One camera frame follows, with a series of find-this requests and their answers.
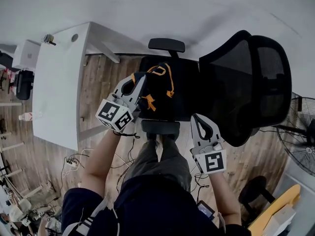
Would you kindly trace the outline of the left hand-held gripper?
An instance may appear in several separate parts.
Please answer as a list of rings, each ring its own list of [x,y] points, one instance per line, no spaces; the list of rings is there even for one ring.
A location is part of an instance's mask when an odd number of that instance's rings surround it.
[[[122,132],[135,119],[145,83],[146,75],[136,80],[134,74],[119,81],[114,93],[102,100],[95,117],[107,128]]]

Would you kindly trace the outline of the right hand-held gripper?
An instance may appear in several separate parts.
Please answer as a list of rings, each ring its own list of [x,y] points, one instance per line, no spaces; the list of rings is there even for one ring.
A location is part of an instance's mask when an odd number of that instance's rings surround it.
[[[221,139],[219,127],[201,114],[193,114],[190,124],[194,144],[190,152],[200,172],[210,175],[225,171],[227,156],[219,141]]]

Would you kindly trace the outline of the navy backpack with orange trim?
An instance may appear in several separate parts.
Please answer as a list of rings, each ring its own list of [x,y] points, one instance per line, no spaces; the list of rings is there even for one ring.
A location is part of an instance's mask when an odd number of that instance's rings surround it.
[[[151,67],[146,72],[132,73],[131,79],[134,84],[146,77],[142,93],[139,95],[138,105],[141,110],[155,112],[162,108],[162,104],[173,98],[174,82],[169,63],[161,62]]]

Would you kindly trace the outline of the person's left forearm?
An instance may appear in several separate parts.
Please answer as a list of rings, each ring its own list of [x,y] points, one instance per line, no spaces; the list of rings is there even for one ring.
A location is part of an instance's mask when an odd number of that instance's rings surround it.
[[[81,179],[82,188],[105,196],[106,179],[120,139],[121,136],[113,131],[106,132],[87,160]]]

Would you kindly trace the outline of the person's right forearm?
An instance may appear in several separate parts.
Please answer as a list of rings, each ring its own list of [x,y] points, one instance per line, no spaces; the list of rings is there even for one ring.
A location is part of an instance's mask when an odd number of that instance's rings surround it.
[[[239,202],[226,181],[223,173],[209,175],[218,212],[227,225],[242,225]]]

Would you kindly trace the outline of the person's grey trousers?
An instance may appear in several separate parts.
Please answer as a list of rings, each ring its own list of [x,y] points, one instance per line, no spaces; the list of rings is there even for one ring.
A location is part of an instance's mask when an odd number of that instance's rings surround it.
[[[161,135],[162,155],[158,160],[156,140],[149,139],[141,148],[135,162],[129,167],[124,182],[133,177],[159,175],[178,183],[190,191],[191,174],[187,160],[180,154],[175,136]]]

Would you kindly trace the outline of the black mesh office chair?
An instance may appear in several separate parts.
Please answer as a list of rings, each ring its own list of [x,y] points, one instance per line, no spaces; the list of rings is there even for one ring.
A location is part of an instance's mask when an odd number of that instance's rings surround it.
[[[275,40],[241,30],[198,61],[178,56],[182,41],[153,38],[148,47],[169,56],[142,58],[139,70],[169,63],[173,98],[155,112],[141,110],[143,119],[189,121],[194,113],[216,123],[233,147],[242,146],[256,128],[281,123],[291,100],[291,71],[283,47]]]

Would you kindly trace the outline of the white table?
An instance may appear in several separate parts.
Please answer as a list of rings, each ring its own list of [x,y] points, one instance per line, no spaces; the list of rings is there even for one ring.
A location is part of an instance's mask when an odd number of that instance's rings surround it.
[[[57,33],[56,46],[41,43],[32,90],[32,111],[42,117],[32,122],[36,137],[78,150],[81,140],[104,128],[80,132],[80,91],[87,47],[98,50],[114,63],[120,58],[103,42],[104,27],[94,22],[80,24]]]

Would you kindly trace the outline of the black screen device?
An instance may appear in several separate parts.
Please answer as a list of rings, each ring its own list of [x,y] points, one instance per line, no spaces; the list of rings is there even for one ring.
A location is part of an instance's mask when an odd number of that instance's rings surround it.
[[[214,219],[215,211],[210,208],[203,200],[197,202],[198,209],[204,213],[210,220]]]

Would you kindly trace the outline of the person's navy shirt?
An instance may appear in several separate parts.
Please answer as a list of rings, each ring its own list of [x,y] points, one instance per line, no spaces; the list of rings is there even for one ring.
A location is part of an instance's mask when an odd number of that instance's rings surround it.
[[[218,228],[190,192],[159,175],[126,181],[112,209],[99,194],[72,188],[64,196],[63,236],[251,236],[241,225]]]

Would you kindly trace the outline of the black floor fan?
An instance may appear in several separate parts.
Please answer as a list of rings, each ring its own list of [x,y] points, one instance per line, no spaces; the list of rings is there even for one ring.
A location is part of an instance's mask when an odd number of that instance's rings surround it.
[[[292,98],[286,117],[273,127],[293,162],[315,177],[315,98]]]

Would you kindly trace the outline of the clear plastic water bottle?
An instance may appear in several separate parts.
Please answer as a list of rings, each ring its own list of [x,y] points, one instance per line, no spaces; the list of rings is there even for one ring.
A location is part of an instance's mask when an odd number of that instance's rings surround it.
[[[18,120],[22,121],[33,121],[42,117],[41,112],[27,112],[18,116]]]

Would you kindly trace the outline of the tall white carton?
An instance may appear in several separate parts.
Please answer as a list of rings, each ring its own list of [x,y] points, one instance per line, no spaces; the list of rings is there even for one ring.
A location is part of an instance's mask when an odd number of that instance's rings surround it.
[[[35,71],[39,51],[40,44],[25,40],[17,46],[14,52],[12,67]]]

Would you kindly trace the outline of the white rectangular box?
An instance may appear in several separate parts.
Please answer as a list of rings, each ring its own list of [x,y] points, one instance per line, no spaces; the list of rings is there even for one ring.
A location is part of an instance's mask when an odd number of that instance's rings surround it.
[[[292,205],[285,205],[278,212],[271,216],[269,222],[263,230],[262,236],[278,236],[291,223],[296,211]]]

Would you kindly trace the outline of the round yellow pedestal table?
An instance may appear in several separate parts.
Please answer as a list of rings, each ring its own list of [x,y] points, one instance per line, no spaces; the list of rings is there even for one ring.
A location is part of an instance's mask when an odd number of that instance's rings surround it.
[[[267,179],[264,176],[253,178],[245,185],[238,198],[239,202],[249,213],[248,219],[243,224],[247,225],[252,236],[262,236],[263,230],[271,216],[287,204],[293,207],[300,197],[301,186],[299,184],[290,187],[276,199],[266,189],[266,183]],[[250,203],[255,201],[259,196],[263,196],[270,204],[261,214],[258,214],[250,206]]]

